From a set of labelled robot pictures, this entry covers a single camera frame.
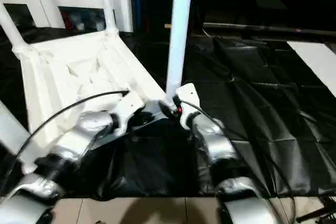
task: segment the black cable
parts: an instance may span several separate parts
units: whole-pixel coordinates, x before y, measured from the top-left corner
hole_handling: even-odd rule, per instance
[[[16,165],[16,162],[19,158],[19,156],[21,155],[21,153],[25,150],[25,148],[28,146],[28,144],[31,142],[31,140],[33,139],[33,137],[40,132],[49,122],[51,122],[53,119],[55,119],[56,117],[58,117],[59,115],[61,115],[62,113],[68,111],[69,109],[76,107],[84,102],[87,102],[89,100],[98,98],[98,97],[102,97],[105,95],[110,95],[110,94],[122,94],[122,95],[126,95],[128,94],[129,91],[127,90],[123,90],[123,91],[110,91],[110,92],[105,92],[105,93],[101,93],[101,94],[95,94],[92,95],[90,97],[84,98],[80,101],[77,101],[67,107],[65,107],[64,109],[61,109],[60,111],[58,111],[57,113],[55,113],[54,115],[52,115],[51,117],[49,117],[44,123],[42,123],[36,130],[33,131],[33,133],[26,139],[25,143],[21,146],[21,148],[19,149],[19,151],[14,155],[13,157],[13,162],[12,164],[10,164],[9,169],[7,170],[7,173],[5,175],[4,181],[2,182],[1,185],[1,189],[0,189],[0,196],[4,195],[5,189],[6,189],[6,185],[9,181],[9,178],[14,170],[14,167]]]
[[[242,137],[243,139],[245,139],[246,141],[249,142],[248,139],[246,139],[243,135],[241,135],[240,133],[234,131],[234,130],[231,130],[231,129],[228,129],[228,128],[223,128],[215,119],[213,119],[208,113],[206,113],[204,110],[202,110],[200,107],[190,103],[190,102],[187,102],[187,101],[183,101],[183,100],[179,100],[179,102],[181,103],[185,103],[185,104],[188,104],[189,106],[195,108],[198,112],[201,112],[203,115],[205,115],[211,122],[213,122],[215,125],[217,125],[220,130],[222,131],[222,133],[225,135],[225,130],[227,131],[230,131],[232,133],[234,133],[235,135],[239,136],[239,137]],[[262,154],[264,155],[264,157],[266,159],[268,159],[273,167],[276,169],[276,171],[278,172],[281,180],[283,181],[283,183],[285,184],[285,186],[287,187],[288,191],[289,191],[289,194],[290,194],[290,199],[292,201],[292,219],[290,220],[290,224],[294,224],[296,223],[296,202],[295,202],[295,199],[294,199],[294,196],[292,196],[292,188],[291,186],[289,185],[289,182],[287,181],[286,177],[284,176],[284,174],[282,173],[281,171],[281,168],[278,166],[278,164],[260,147],[260,150],[262,152]]]

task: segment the wrinkled black plastic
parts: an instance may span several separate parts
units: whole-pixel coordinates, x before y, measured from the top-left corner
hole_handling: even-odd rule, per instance
[[[27,37],[68,36],[38,32]],[[164,88],[168,41],[121,37]],[[2,57],[13,57],[3,45]],[[201,107],[224,122],[265,193],[334,195],[336,98],[285,42],[191,38],[183,78],[195,84]],[[78,191],[69,196],[213,195],[206,158],[196,150],[178,123],[161,120],[90,153]],[[292,192],[261,150],[280,166]]]

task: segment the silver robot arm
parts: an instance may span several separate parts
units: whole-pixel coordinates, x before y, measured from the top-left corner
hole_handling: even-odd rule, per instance
[[[47,156],[35,161],[37,168],[27,174],[0,204],[3,224],[47,224],[52,209],[65,195],[73,174],[96,140],[126,132],[128,120],[144,107],[134,92],[127,94],[111,112],[86,112],[77,124],[55,140]]]
[[[200,107],[193,84],[178,88],[174,102],[181,112],[181,126],[191,131],[206,151],[222,222],[281,224],[278,214],[268,201],[262,199],[260,188],[248,176],[248,167],[225,136],[222,122],[209,119],[183,101]]]

